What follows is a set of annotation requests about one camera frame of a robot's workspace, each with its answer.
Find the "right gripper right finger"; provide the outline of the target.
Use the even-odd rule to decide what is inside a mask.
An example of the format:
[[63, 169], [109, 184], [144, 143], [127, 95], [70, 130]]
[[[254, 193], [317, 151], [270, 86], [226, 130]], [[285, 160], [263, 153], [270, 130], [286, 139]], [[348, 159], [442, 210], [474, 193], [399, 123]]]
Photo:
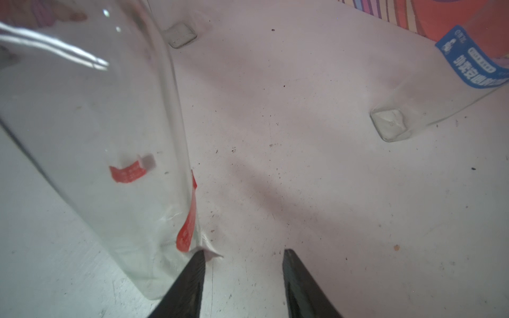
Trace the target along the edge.
[[343, 318], [292, 249], [282, 261], [289, 318]]

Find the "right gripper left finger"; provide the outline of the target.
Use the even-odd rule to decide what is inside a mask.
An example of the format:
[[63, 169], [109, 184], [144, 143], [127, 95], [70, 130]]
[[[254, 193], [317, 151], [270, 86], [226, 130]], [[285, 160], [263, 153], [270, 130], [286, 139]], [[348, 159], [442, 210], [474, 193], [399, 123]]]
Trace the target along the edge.
[[196, 252], [148, 318], [198, 318], [205, 279], [205, 253]]

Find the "clear bottle red label cork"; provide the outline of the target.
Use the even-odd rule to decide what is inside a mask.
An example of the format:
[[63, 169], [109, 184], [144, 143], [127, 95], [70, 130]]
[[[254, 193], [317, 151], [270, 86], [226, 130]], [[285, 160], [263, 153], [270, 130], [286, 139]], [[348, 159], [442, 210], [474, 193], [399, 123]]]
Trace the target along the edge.
[[[137, 289], [159, 299], [201, 245], [176, 248], [192, 177], [170, 49], [143, 1], [2, 1], [1, 128]], [[156, 167], [129, 184], [125, 168]]]

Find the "clear bottle with black cap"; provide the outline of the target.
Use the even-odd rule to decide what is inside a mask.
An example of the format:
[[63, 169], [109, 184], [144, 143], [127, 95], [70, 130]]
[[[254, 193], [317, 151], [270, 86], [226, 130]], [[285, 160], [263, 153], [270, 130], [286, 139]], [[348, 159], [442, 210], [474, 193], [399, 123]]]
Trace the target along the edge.
[[179, 49], [196, 40], [198, 34], [184, 22], [176, 23], [163, 31], [165, 41], [174, 49]]

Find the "clear bottle blue label cork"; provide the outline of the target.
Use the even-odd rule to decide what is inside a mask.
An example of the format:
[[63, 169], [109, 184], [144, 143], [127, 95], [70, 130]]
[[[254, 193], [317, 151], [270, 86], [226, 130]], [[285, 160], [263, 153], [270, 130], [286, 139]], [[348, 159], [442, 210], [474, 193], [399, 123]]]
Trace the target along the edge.
[[485, 1], [370, 116], [384, 141], [405, 140], [507, 84], [508, 2]]

